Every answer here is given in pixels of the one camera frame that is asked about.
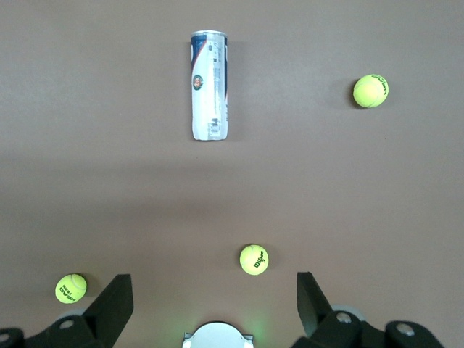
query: brown surface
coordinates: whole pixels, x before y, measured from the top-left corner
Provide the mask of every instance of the brown surface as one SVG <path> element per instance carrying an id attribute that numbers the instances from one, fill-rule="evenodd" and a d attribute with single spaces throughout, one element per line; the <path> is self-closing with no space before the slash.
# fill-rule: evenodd
<path id="1" fill-rule="evenodd" d="M 297 271 L 374 326 L 464 341 L 461 1 L 3 1 L 0 327 L 32 335 L 131 273 L 117 347 L 224 320 L 303 334 Z M 189 38 L 229 35 L 228 140 L 191 135 Z M 352 84 L 391 93 L 360 110 Z M 237 265 L 264 245 L 268 270 Z M 54 298 L 66 273 L 89 296 Z"/>

